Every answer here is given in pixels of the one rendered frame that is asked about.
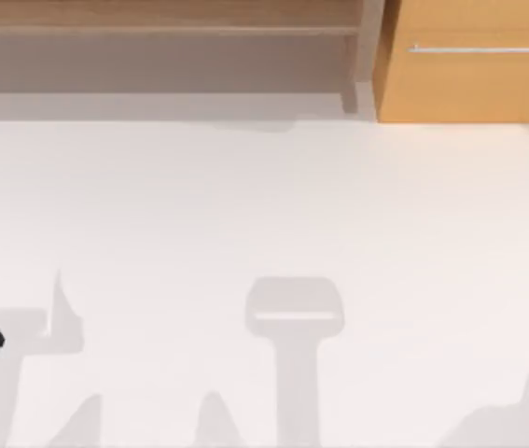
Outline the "wooden open shelf unit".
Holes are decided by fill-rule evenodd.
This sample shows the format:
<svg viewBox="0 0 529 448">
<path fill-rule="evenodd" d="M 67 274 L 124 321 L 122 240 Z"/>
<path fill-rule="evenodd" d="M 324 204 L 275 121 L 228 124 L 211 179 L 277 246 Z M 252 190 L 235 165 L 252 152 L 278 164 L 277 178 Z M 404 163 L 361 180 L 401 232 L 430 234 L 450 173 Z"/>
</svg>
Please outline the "wooden open shelf unit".
<svg viewBox="0 0 529 448">
<path fill-rule="evenodd" d="M 336 95 L 383 0 L 0 0 L 0 93 Z"/>
</svg>

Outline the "light wooden cupboard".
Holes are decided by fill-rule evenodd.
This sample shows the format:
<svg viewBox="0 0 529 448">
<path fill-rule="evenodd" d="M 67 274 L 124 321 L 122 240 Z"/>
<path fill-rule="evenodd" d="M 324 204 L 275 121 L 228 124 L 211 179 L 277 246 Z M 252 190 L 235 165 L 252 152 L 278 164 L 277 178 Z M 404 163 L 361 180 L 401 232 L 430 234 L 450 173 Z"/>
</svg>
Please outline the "light wooden cupboard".
<svg viewBox="0 0 529 448">
<path fill-rule="evenodd" d="M 372 75 L 382 123 L 529 124 L 529 54 L 414 44 L 529 48 L 529 0 L 385 0 Z"/>
</svg>

